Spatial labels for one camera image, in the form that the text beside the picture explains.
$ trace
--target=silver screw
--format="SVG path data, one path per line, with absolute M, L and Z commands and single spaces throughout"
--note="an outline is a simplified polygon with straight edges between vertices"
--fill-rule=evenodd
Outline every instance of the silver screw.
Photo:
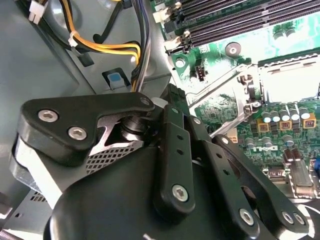
M 189 198 L 187 190 L 181 185 L 174 185 L 172 187 L 173 196 L 180 202 L 186 202 Z
M 196 117 L 193 119 L 193 121 L 194 121 L 196 124 L 201 124 L 201 121 L 200 121 L 198 118 L 196 118 Z
M 175 65 L 176 65 L 177 68 L 183 68 L 185 66 L 185 64 L 186 64 L 186 62 L 182 58 L 178 58 L 175 61 Z
M 286 211 L 282 212 L 282 216 L 284 217 L 284 219 L 290 223 L 290 224 L 294 224 L 294 220 L 292 219 L 292 217 L 289 215 L 289 213 L 287 213 Z
M 148 99 L 146 99 L 145 97 L 141 97 L 140 101 L 144 104 L 144 105 L 150 105 L 150 102 L 148 101 Z
M 38 113 L 39 119 L 47 123 L 53 123 L 58 120 L 58 114 L 55 111 L 44 109 Z
M 237 52 L 237 49 L 235 47 L 230 48 L 229 53 L 235 54 Z
M 251 216 L 250 212 L 248 212 L 244 208 L 240 208 L 239 214 L 242 220 L 249 226 L 252 226 L 255 223 L 254 218 Z
M 172 109 L 172 111 L 175 112 L 176 114 L 179 113 L 179 111 L 178 111 L 176 108 L 172 107 L 171 109 Z
M 229 143 L 228 139 L 226 139 L 225 137 L 222 137 L 221 140 L 222 140 L 222 142 L 224 142 L 225 144 L 228 144 L 228 143 Z
M 259 101 L 254 101 L 251 103 L 251 106 L 254 108 L 259 108 L 261 106 L 261 103 Z
M 302 225 L 306 224 L 304 219 L 298 213 L 294 212 L 293 215 L 294 215 L 295 219 L 298 220 L 299 223 L 301 223 Z
M 78 141 L 82 141 L 87 137 L 87 132 L 83 128 L 77 126 L 71 127 L 68 130 L 68 134 L 70 138 Z

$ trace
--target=yellow wire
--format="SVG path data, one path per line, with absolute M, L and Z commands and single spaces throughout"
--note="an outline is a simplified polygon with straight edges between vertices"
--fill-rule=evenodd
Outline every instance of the yellow wire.
M 136 80 L 134 80 L 133 83 L 132 83 L 131 92 L 135 91 L 135 87 L 136 87 Z
M 76 32 L 73 36 L 77 40 L 79 40 L 82 44 L 90 47 L 91 49 L 94 49 L 96 51 L 106 53 L 106 54 L 117 54 L 117 55 L 133 55 L 135 57 L 135 62 L 138 65 L 139 59 L 140 59 L 140 47 L 137 44 L 134 43 L 125 43 L 125 44 L 115 44 L 115 45 L 107 45 L 107 44 L 97 44 L 90 41 L 87 41 L 86 39 L 82 38 L 79 33 L 76 31 L 76 28 L 74 26 L 71 11 L 68 5 L 68 2 L 66 0 L 62 0 L 67 13 L 67 18 L 69 21 L 69 27 L 72 32 Z M 135 51 L 129 51 L 129 50 L 112 50 L 112 49 L 118 49 L 118 48 L 136 48 L 137 52 Z

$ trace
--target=metal mesh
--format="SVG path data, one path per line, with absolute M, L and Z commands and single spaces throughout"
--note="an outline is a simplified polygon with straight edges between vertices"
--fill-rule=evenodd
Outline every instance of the metal mesh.
M 113 147 L 108 150 L 99 152 L 95 155 L 89 156 L 85 164 L 86 173 L 88 175 L 92 174 L 108 166 L 109 164 L 112 164 L 116 160 L 124 157 L 125 155 L 128 155 L 133 151 L 141 148 L 142 146 L 143 146 L 142 141 L 135 141 L 133 142 L 132 145 L 128 147 Z M 34 192 L 33 196 L 30 198 L 30 201 L 47 202 L 45 197 L 37 191 Z

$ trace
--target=ram slot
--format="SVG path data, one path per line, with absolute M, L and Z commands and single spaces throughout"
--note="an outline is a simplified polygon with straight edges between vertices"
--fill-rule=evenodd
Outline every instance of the ram slot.
M 182 11 L 184 22 L 204 17 L 208 14 L 220 11 L 236 4 L 243 3 L 247 0 L 209 0 L 203 4 Z
M 193 8 L 197 5 L 201 5 L 201 4 L 204 4 L 206 2 L 209 2 L 210 0 L 185 0 L 185 1 L 182 1 L 181 4 L 182 4 L 182 9 L 183 10 L 187 10 L 189 8 Z
M 269 3 L 261 4 L 234 14 L 221 17 L 217 20 L 207 22 L 202 25 L 191 27 L 189 32 L 193 38 L 208 34 L 213 31 L 227 28 L 235 24 L 240 24 L 248 20 L 252 20 L 261 16 L 269 15 L 277 11 L 284 10 L 299 4 L 305 4 L 311 0 L 273 0 Z
M 296 18 L 300 18 L 309 14 L 316 13 L 318 11 L 320 11 L 320 0 L 314 0 L 309 4 L 292 7 L 285 11 L 280 11 L 271 15 L 259 17 L 249 22 L 237 24 L 229 28 L 224 28 L 223 30 L 214 31 L 207 35 L 201 35 L 199 37 L 191 38 L 190 40 L 192 42 L 192 46 L 195 48 L 204 44 L 213 43 L 215 41 L 237 36 L 239 34 L 244 34 L 257 29 L 268 27 L 270 25 L 276 25 Z

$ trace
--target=black bracket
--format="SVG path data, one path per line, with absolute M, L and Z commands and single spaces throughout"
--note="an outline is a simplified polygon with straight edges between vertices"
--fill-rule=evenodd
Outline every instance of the black bracket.
M 154 108 L 153 102 L 141 93 L 35 99 L 22 105 L 17 132 L 27 145 L 58 163 L 78 166 L 98 141 L 99 119 L 107 117 L 110 133 L 121 118 L 147 116 Z M 56 113 L 57 120 L 41 120 L 42 110 Z M 83 129 L 85 139 L 71 138 L 68 131 L 72 127 Z
M 280 239 L 285 232 L 309 232 L 306 217 L 254 166 L 236 144 L 225 135 L 215 136 L 212 142 L 223 148 L 229 161 L 236 168 L 237 181 L 251 191 L 250 195 L 256 203 L 261 220 L 276 238 Z
M 233 239 L 256 239 L 260 234 L 258 218 L 223 149 L 211 143 L 206 127 L 198 118 L 189 116 L 186 120 L 191 130 L 192 158 L 203 165 L 213 203 L 220 210 L 222 226 Z
M 196 206 L 190 136 L 176 107 L 166 105 L 162 121 L 153 204 L 165 220 L 178 223 Z

